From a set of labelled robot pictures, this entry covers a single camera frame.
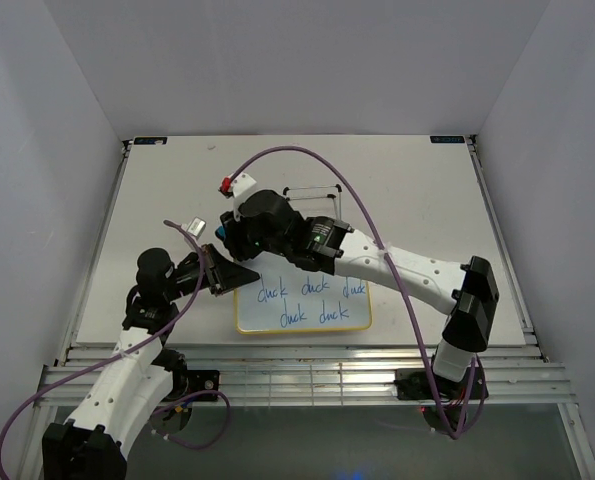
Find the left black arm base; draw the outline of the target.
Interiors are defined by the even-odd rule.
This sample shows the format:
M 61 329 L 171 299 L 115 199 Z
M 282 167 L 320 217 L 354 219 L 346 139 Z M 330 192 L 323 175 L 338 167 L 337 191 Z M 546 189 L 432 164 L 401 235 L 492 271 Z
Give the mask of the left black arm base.
M 151 424 L 165 433 L 176 433 L 183 430 L 192 416 L 193 400 L 180 402 L 182 397 L 204 390 L 218 390 L 220 384 L 219 370 L 186 370 L 178 378 L 172 392 L 163 400 L 164 405 L 175 406 L 166 412 L 153 414 Z

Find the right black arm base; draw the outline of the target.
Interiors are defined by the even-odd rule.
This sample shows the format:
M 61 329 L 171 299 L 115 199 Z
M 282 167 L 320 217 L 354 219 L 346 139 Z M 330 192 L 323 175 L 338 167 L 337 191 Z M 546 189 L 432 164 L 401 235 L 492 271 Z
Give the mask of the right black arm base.
M 400 401 L 428 401 L 422 406 L 424 420 L 434 430 L 448 435 L 450 431 L 465 433 L 478 420 L 484 402 L 489 397 L 481 366 L 468 367 L 463 378 L 454 382 L 434 376 L 441 401 L 437 407 L 426 371 L 421 369 L 397 369 L 394 386 Z

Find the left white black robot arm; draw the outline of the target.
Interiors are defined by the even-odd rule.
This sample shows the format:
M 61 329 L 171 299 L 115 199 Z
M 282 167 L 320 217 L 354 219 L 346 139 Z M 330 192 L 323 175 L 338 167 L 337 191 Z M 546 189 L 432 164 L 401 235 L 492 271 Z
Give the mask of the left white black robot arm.
M 166 346 L 169 324 L 180 313 L 177 300 L 201 290 L 220 296 L 259 278 L 211 244 L 179 264 L 162 248 L 143 252 L 114 362 L 101 369 L 70 416 L 50 424 L 43 435 L 45 478 L 125 478 L 130 449 L 159 404 L 199 390 L 200 380 L 188 370 L 184 355 Z

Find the yellow framed whiteboard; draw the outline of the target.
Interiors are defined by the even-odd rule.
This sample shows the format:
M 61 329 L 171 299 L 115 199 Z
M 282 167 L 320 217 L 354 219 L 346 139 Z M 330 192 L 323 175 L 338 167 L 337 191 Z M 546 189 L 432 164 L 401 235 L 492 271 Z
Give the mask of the yellow framed whiteboard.
M 243 334 L 366 330 L 372 325 L 368 283 L 307 272 L 272 254 L 248 264 L 260 279 L 235 291 L 236 326 Z

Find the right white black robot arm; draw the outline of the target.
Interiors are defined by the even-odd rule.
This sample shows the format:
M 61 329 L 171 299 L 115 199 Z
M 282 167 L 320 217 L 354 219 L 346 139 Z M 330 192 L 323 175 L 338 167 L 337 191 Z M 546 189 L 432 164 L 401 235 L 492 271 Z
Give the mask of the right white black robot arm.
M 499 302 L 490 262 L 440 261 L 378 244 L 375 237 L 326 216 L 305 217 L 269 189 L 227 190 L 231 210 L 220 217 L 219 237 L 231 256 L 248 261 L 262 253 L 307 272 L 350 277 L 409 296 L 446 315 L 428 375 L 431 390 L 451 397 L 465 384 L 475 356 L 485 351 Z

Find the blue bone-shaped eraser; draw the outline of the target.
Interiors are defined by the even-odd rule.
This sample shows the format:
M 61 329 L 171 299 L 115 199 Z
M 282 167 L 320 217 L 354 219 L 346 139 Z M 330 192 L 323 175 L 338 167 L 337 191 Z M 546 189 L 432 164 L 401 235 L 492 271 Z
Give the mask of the blue bone-shaped eraser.
M 220 240 L 220 241 L 224 241 L 226 239 L 226 232 L 223 226 L 219 226 L 216 230 L 215 230 L 215 236 Z

